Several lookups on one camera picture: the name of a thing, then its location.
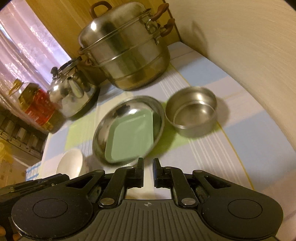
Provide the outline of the white ceramic bowl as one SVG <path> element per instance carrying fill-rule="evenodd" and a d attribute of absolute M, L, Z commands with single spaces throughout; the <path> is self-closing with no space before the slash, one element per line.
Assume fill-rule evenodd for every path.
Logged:
<path fill-rule="evenodd" d="M 57 174 L 66 174 L 70 179 L 74 179 L 80 175 L 83 169 L 83 154 L 79 149 L 68 150 L 57 166 Z"/>

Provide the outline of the green rectangular tray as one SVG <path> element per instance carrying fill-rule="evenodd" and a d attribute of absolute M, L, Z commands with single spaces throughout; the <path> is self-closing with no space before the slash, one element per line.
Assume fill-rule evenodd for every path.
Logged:
<path fill-rule="evenodd" d="M 153 117 L 148 109 L 132 109 L 111 125 L 106 142 L 105 159 L 109 163 L 132 161 L 154 144 Z"/>

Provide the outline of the large steel plate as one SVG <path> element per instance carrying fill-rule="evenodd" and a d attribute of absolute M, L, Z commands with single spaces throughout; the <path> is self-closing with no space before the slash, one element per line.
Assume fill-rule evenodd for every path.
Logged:
<path fill-rule="evenodd" d="M 164 127 L 165 113 L 158 100 L 146 95 L 127 98 L 100 121 L 93 154 L 105 165 L 134 165 L 157 145 Z"/>

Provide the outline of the small steel bowl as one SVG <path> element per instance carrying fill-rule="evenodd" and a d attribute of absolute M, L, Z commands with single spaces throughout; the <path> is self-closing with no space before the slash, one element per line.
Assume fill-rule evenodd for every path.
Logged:
<path fill-rule="evenodd" d="M 177 91 L 168 99 L 165 115 L 179 135 L 198 138 L 214 129 L 217 106 L 217 98 L 211 90 L 191 86 Z"/>

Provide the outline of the blue white checked cloth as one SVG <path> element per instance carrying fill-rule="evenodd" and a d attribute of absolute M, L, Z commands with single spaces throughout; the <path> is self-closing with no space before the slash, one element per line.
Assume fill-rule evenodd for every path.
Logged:
<path fill-rule="evenodd" d="M 26 169 L 26 181 L 35 180 L 39 176 L 41 161 Z"/>

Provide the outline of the cardboard box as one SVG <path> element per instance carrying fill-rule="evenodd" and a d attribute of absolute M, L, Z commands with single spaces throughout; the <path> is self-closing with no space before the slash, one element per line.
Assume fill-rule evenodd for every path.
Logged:
<path fill-rule="evenodd" d="M 0 172 L 0 186 L 5 187 L 24 182 L 26 179 L 26 170 L 28 165 L 24 165 L 18 160 L 13 163 L 7 162 L 5 159 L 1 160 L 1 172 Z"/>

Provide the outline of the black folding rack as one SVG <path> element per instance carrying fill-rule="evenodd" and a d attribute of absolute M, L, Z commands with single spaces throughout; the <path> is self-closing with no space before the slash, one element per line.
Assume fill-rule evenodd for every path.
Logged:
<path fill-rule="evenodd" d="M 1 106 L 1 138 L 41 160 L 47 135 Z"/>

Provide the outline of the plaid pastel tablecloth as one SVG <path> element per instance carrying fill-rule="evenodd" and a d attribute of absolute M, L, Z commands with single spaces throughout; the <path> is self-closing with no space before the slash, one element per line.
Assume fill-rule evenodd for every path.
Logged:
<path fill-rule="evenodd" d="M 124 91 L 102 85 L 91 111 L 48 136 L 27 180 L 56 174 L 64 157 L 74 176 L 144 164 L 144 185 L 128 199 L 169 199 L 154 164 L 174 175 L 207 172 L 274 199 L 283 210 L 279 240 L 295 238 L 295 150 L 263 107 L 232 77 L 183 43 L 153 83 Z"/>

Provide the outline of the cooking oil bottle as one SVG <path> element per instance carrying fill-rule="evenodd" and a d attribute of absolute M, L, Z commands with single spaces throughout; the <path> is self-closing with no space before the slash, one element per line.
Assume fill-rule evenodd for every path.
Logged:
<path fill-rule="evenodd" d="M 48 94 L 36 83 L 16 79 L 9 96 L 15 97 L 23 113 L 47 132 L 57 132 L 65 122 L 63 114 L 55 108 Z"/>

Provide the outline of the stainless steel kettle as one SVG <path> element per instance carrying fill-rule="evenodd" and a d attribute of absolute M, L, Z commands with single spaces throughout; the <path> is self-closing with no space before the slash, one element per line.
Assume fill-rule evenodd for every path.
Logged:
<path fill-rule="evenodd" d="M 97 100 L 99 87 L 78 68 L 81 57 L 51 69 L 52 82 L 47 91 L 50 101 L 70 120 L 89 111 Z"/>

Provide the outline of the stainless steel steamer pot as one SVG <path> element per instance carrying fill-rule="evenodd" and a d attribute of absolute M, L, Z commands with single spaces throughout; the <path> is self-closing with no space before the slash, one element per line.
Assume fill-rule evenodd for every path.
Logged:
<path fill-rule="evenodd" d="M 168 9 L 168 3 L 160 4 L 153 15 L 139 2 L 112 7 L 107 1 L 98 1 L 90 7 L 92 22 L 79 33 L 79 53 L 119 89 L 148 85 L 170 63 L 164 37 L 172 31 L 175 19 L 164 26 L 157 22 Z"/>

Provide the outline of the pink sheer curtain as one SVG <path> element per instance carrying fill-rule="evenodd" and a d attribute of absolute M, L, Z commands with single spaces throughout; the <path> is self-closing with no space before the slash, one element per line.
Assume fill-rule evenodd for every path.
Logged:
<path fill-rule="evenodd" d="M 26 1 L 1 1 L 1 105 L 16 108 L 9 90 L 16 79 L 47 90 L 51 69 L 70 60 Z"/>

